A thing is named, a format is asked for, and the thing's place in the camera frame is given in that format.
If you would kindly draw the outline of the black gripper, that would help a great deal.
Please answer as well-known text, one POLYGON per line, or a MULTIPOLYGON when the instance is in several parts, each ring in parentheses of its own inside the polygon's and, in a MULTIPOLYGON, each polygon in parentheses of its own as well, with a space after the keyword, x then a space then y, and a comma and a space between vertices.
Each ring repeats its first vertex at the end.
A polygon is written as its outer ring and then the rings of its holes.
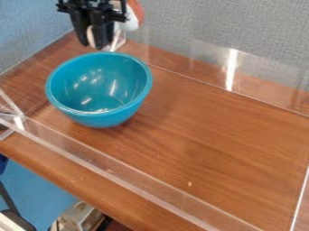
POLYGON ((58 0, 56 10, 70 15, 83 46, 90 45, 87 28, 92 24, 94 44, 98 50, 114 40, 114 22, 127 21, 127 0, 58 0))

